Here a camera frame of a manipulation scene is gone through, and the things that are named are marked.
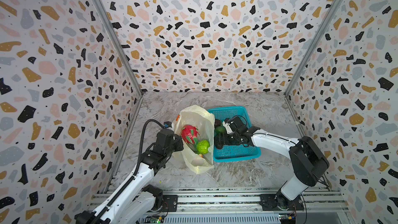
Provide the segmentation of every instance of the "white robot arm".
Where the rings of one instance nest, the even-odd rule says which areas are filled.
[[[149,121],[162,126],[157,121]],[[165,210],[162,190],[148,183],[159,169],[165,167],[172,152],[183,149],[183,141],[171,130],[171,122],[165,122],[162,126],[164,129],[157,134],[157,141],[142,153],[143,134],[149,121],[145,123],[142,130],[138,163],[134,170],[93,212],[84,211],[76,216],[76,224],[134,224],[148,211],[157,213]],[[275,195],[260,203],[269,210],[275,207],[281,210],[290,209],[301,192],[307,187],[315,186],[319,177],[329,167],[326,157],[309,137],[287,138],[266,132],[259,127],[247,128],[239,117],[226,119],[223,126],[226,127],[227,134],[219,134],[215,137],[216,148],[221,149],[224,145],[263,147],[292,161],[294,175],[291,179],[285,182]]]
[[[214,146],[223,145],[257,146],[277,152],[289,158],[293,165],[293,176],[266,204],[273,209],[288,210],[292,202],[308,187],[313,187],[329,167],[329,162],[314,141],[307,136],[301,139],[287,138],[269,133],[259,127],[247,128],[238,116],[222,122],[227,134],[215,137]]]

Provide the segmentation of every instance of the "marble floor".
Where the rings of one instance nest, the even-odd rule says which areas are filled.
[[[110,189],[119,186],[137,163],[138,146],[145,121],[150,118],[161,123],[172,121],[183,108],[195,104],[205,109],[244,106],[252,125],[275,134],[300,137],[282,94],[146,92],[121,165]],[[156,141],[159,129],[155,123],[147,126],[144,150]],[[289,159],[262,148],[259,158],[229,163],[215,162],[214,169],[199,175],[172,157],[166,168],[157,173],[151,184],[161,188],[275,188],[281,187],[292,174],[293,169]]]

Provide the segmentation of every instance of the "plastic basket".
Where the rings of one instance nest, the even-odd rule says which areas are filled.
[[[232,118],[236,115],[241,115],[247,120],[247,127],[251,127],[248,112],[244,107],[218,107],[208,109],[208,112],[214,114],[216,119],[223,122],[226,118]],[[224,146],[221,150],[214,147],[213,158],[216,162],[233,162],[243,161],[252,158],[260,157],[261,151],[259,147],[244,147],[242,144],[239,146]]]

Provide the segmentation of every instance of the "patterned wallpaper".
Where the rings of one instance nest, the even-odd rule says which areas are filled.
[[[135,98],[91,0],[0,0],[0,222],[71,223]]]
[[[289,99],[357,223],[397,223],[398,0],[344,0]]]
[[[281,92],[333,0],[103,0],[143,91]]]

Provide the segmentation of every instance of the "white plastic bag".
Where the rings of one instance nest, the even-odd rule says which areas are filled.
[[[174,132],[181,135],[181,129],[187,124],[197,128],[201,140],[208,140],[210,147],[208,153],[199,156],[191,150],[191,148],[183,142],[184,150],[181,152],[174,152],[173,156],[176,159],[182,157],[187,167],[195,172],[201,174],[214,167],[213,165],[213,145],[214,145],[214,114],[209,113],[202,107],[193,105],[181,110],[179,116],[174,122]]]

